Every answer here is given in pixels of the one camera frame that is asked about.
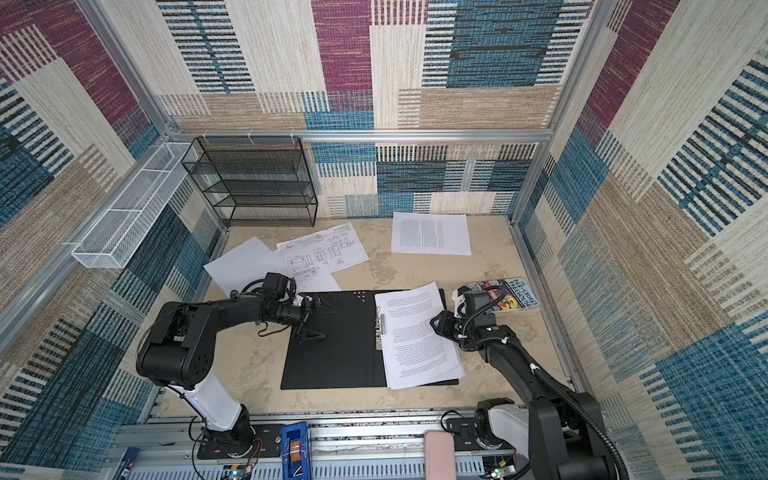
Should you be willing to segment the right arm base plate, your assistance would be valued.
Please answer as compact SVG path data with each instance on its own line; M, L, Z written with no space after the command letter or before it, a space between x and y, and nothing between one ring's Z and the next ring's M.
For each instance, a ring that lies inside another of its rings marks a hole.
M453 436L456 451L517 450L527 453L527 439L509 443L495 436L487 425L478 427L472 418L449 416L440 420L441 428Z

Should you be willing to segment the red folder black inside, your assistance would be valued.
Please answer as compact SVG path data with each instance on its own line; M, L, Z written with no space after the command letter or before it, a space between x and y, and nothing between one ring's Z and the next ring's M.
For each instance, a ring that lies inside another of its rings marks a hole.
M310 390L387 387L381 330L374 295L394 291L338 291L320 294L336 312L313 313L308 326L326 338L287 349L280 388Z

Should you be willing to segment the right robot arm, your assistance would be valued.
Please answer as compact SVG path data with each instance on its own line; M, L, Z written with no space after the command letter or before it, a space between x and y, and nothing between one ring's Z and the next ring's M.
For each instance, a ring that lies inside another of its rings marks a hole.
M456 309L433 317L434 332L475 352L498 371L521 399L481 401L474 413L478 444L486 449L509 446L517 458L497 466L487 479L626 479L628 467L610 439L597 400L576 392L553 377L507 325L497 322L494 308L508 290L502 285L461 287Z

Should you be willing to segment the diagram drawing sheet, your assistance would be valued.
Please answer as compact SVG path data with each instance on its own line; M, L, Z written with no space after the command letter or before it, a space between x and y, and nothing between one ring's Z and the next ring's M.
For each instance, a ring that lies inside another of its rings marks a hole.
M277 250L296 280L313 280L369 260L350 222L278 243Z

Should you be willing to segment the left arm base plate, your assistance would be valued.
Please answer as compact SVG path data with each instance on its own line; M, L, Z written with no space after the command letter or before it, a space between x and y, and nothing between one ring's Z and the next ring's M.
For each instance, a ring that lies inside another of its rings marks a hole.
M247 460L281 455L281 423L252 424L250 432L203 430L195 456L198 460Z

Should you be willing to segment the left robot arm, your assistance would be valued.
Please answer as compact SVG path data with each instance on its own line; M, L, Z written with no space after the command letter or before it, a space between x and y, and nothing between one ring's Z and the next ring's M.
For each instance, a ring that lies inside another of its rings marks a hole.
M164 304L137 348L136 371L174 392L202 420L202 445L230 458L256 451L247 407L235 401L213 373L219 332L241 324L278 324L298 342L325 335L307 325L315 312L336 308L316 293L300 293L296 280L269 272L224 300Z

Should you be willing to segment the text sheet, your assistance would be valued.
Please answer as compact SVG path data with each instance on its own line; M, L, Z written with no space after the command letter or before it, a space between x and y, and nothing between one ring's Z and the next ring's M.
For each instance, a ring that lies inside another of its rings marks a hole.
M374 295L387 387L453 384L465 376L458 347L430 321L445 311L436 283Z
M395 212L392 220L393 253L472 255L465 215Z

